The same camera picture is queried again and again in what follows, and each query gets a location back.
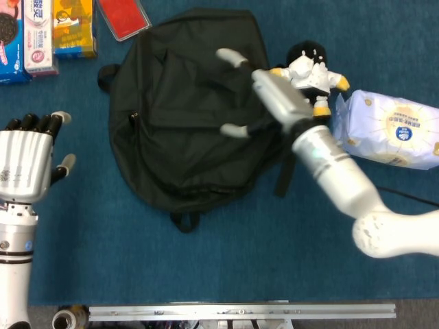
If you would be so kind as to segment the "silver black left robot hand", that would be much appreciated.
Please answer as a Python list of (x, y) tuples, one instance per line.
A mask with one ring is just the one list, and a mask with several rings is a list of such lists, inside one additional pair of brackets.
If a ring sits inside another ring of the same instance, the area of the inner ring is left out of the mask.
[(1, 128), (1, 200), (36, 203), (53, 184), (71, 173), (75, 154), (66, 155), (57, 166), (52, 165), (58, 133), (70, 122), (71, 115), (64, 111), (42, 117), (28, 113), (22, 119), (11, 119)]

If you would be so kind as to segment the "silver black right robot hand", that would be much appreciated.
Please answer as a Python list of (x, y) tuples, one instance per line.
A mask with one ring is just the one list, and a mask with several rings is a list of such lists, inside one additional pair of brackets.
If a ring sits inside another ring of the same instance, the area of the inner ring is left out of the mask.
[(215, 55), (220, 60), (250, 75), (253, 81), (253, 91), (273, 119), (278, 122), (282, 133), (289, 134), (299, 121), (310, 120), (313, 117), (312, 107), (305, 101), (303, 95), (284, 78), (255, 67), (247, 58), (233, 49), (219, 48)]

